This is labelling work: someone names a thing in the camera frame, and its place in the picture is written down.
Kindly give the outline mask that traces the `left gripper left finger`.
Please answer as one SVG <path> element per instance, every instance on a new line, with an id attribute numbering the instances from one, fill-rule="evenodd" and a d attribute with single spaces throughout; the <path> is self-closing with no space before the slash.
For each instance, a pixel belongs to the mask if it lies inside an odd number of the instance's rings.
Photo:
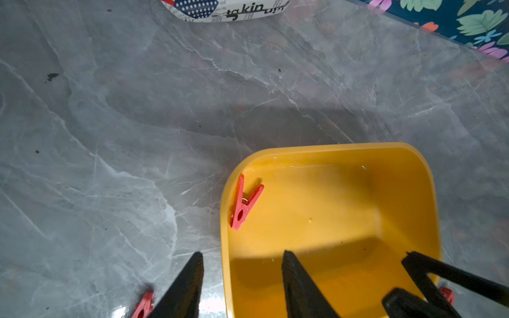
<path id="1" fill-rule="evenodd" d="M 199 317 L 204 259 L 195 252 L 148 317 Z"/>

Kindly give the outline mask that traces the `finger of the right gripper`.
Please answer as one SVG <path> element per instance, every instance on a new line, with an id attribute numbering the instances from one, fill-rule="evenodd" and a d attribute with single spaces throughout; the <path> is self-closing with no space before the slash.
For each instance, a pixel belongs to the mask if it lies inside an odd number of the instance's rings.
<path id="1" fill-rule="evenodd" d="M 444 311 L 401 288 L 387 294 L 382 304 L 388 317 L 461 317 L 457 312 Z"/>
<path id="2" fill-rule="evenodd" d="M 428 303 L 438 308 L 451 308 L 452 305 L 429 278 L 429 274 L 435 274 L 508 307 L 508 287 L 496 282 L 481 278 L 415 251 L 407 254 L 407 257 L 402 260 L 402 265 Z"/>

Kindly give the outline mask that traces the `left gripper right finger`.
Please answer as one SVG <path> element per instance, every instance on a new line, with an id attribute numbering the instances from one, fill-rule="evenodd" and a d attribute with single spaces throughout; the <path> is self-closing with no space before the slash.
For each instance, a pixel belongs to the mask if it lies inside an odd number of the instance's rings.
<path id="1" fill-rule="evenodd" d="M 282 259 L 288 317 L 339 317 L 296 255 L 285 250 Z"/>

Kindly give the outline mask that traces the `red boxed clothespin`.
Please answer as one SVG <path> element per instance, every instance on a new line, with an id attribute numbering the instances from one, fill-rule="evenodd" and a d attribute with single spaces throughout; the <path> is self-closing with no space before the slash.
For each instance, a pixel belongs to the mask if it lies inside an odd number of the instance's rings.
<path id="1" fill-rule="evenodd" d="M 444 296 L 444 298 L 453 306 L 456 299 L 454 291 L 447 287 L 441 287 L 440 292 Z"/>
<path id="2" fill-rule="evenodd" d="M 131 318 L 148 318 L 152 313 L 154 292 L 146 291 L 141 298 L 141 301 L 135 306 Z"/>

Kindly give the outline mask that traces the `yellow plastic storage box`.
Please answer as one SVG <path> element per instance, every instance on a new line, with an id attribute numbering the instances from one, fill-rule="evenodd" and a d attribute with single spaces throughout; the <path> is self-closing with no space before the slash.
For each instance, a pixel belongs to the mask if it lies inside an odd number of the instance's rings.
<path id="1" fill-rule="evenodd" d="M 261 197 L 240 230 L 230 226 L 239 176 Z M 229 176 L 220 207 L 229 317 L 286 317 L 282 258 L 292 251 L 341 317 L 385 317 L 394 288 L 418 294 L 402 259 L 441 258 L 432 172 L 406 143 L 273 148 Z"/>

